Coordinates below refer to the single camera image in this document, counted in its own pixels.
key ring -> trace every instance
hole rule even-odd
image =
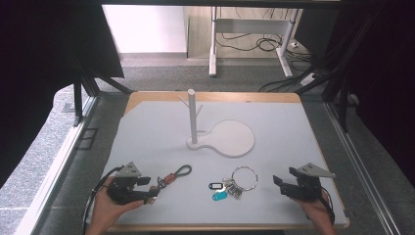
[[[256,185],[258,184],[258,174],[255,172],[255,170],[253,170],[252,168],[250,168],[249,166],[247,166],[247,165],[241,165],[241,166],[238,166],[233,172],[232,172],[232,179],[234,179],[234,174],[235,174],[235,172],[238,170],[238,169],[241,169],[241,168],[247,168],[247,169],[250,169],[254,174],[255,174],[255,184],[251,187],[251,188],[243,188],[243,187],[241,187],[241,186],[239,186],[238,185],[238,187],[239,188],[241,188],[241,189],[243,189],[244,191],[251,191],[251,190],[253,190],[255,187],[256,187]]]

vertical rod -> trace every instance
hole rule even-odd
[[[192,132],[192,143],[198,143],[197,125],[196,125],[196,99],[195,90],[189,89],[187,91],[189,97],[189,113],[190,113],[190,130]]]
[[[210,45],[210,54],[216,54],[216,20],[217,20],[217,7],[211,7],[211,45]]]
[[[290,23],[287,26],[286,33],[284,34],[283,45],[281,45],[281,56],[284,56],[285,51],[287,50],[288,43],[290,42],[291,33],[293,32],[294,25],[296,25],[297,14],[299,9],[294,9],[291,13]]]

black curtain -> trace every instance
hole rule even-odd
[[[388,0],[346,70],[357,113],[415,186],[415,14]]]
[[[0,187],[45,123],[56,92],[93,74],[123,77],[100,5],[0,1]]]

gray floor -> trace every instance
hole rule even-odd
[[[282,71],[275,61],[221,60],[218,76],[208,76],[206,60],[155,56],[153,60],[123,61],[126,79],[117,79],[134,90],[252,91],[270,81],[281,79]],[[80,139],[64,169],[63,177],[50,197],[34,234],[80,234],[82,212],[89,195],[102,175],[122,117],[128,95],[98,80],[102,94],[93,108],[87,130],[97,130],[95,141]],[[333,124],[330,112],[319,94],[320,87],[303,94],[301,100],[326,158],[330,170],[338,177],[335,182],[344,201],[350,227],[339,234],[388,234],[379,219],[368,191],[353,167],[341,135]],[[60,91],[55,107],[35,143],[7,184],[0,190],[0,234],[13,234],[30,206],[49,165],[58,153],[73,122],[71,87]],[[373,184],[389,209],[400,234],[415,231],[415,190],[404,178],[374,136],[361,123],[354,108],[347,113],[348,136]],[[316,234],[313,230],[285,231],[285,234]]]

white surface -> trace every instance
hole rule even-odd
[[[183,8],[103,5],[119,53],[186,52]]]
[[[205,135],[199,135],[197,143],[192,138],[187,146],[192,150],[211,148],[227,158],[241,158],[254,146],[254,135],[250,128],[237,120],[223,120]]]
[[[115,166],[134,161],[143,176],[165,177],[182,165],[193,171],[177,178],[162,189],[153,205],[124,214],[117,223],[147,225],[197,224],[218,226],[301,225],[310,224],[300,206],[281,195],[272,175],[294,183],[289,167],[313,163],[327,169],[315,136],[300,103],[216,103],[204,105],[198,116],[201,130],[212,129],[224,119],[237,119],[254,133],[255,145],[239,159],[223,158],[211,149],[191,151],[186,146],[190,136],[187,107],[178,102],[142,102],[120,121],[118,133],[105,174]],[[253,168],[258,174],[255,189],[244,192],[240,200],[228,197],[214,201],[212,182],[230,177],[240,165]],[[236,178],[242,187],[250,187],[250,179]],[[333,184],[322,178],[332,196],[337,224],[347,224],[345,214]],[[135,190],[147,190],[140,186]]]

